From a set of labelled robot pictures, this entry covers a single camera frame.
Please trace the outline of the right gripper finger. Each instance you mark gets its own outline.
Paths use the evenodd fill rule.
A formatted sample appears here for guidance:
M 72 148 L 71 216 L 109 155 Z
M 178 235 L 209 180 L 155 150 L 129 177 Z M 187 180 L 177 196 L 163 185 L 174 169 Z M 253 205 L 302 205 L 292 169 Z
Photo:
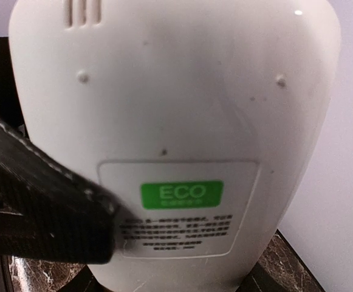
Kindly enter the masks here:
M 117 205 L 0 119 L 0 254 L 84 264 L 111 260 Z

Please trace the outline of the white remote control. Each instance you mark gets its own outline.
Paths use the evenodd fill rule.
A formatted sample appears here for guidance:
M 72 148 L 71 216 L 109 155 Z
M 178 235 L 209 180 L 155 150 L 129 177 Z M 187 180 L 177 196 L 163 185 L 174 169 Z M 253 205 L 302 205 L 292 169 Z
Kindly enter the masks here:
M 328 1 L 17 1 L 30 140 L 120 204 L 112 291 L 235 291 L 273 237 L 329 104 Z

